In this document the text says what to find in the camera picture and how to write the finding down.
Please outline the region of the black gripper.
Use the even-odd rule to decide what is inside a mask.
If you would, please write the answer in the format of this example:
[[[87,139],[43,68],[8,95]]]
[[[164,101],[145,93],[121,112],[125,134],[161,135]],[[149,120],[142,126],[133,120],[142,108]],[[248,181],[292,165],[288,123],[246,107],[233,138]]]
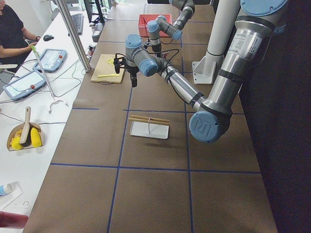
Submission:
[[[137,86],[137,73],[139,72],[139,68],[137,66],[130,66],[128,64],[124,65],[124,68],[127,72],[130,73],[131,86]]]
[[[144,42],[144,47],[145,48],[152,47],[153,52],[155,52],[156,54],[161,54],[162,46],[161,46],[161,41],[159,38],[155,40],[147,39]]]

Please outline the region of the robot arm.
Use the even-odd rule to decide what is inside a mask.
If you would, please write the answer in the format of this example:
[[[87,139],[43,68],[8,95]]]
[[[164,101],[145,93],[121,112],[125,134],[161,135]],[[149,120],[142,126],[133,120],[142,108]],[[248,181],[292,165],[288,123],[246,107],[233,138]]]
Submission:
[[[173,40],[179,40],[187,21],[192,18],[195,12],[193,0],[169,0],[169,4],[181,11],[181,14],[174,24],[170,24],[164,15],[159,15],[155,20],[151,20],[147,23],[149,41],[157,57],[160,57],[162,53],[160,32],[164,32]]]
[[[160,32],[174,40],[195,12],[192,0],[172,0],[180,16],[170,24],[164,16],[149,21],[147,30],[153,53],[149,53],[138,34],[125,41],[125,55],[115,58],[115,69],[124,67],[133,86],[137,73],[149,77],[159,74],[195,114],[189,122],[192,136],[203,143],[218,140],[229,128],[232,103],[253,65],[262,42],[281,33],[286,26],[286,0],[221,0],[218,3],[205,56],[193,64],[193,73],[212,89],[205,97],[171,63],[161,57]]]

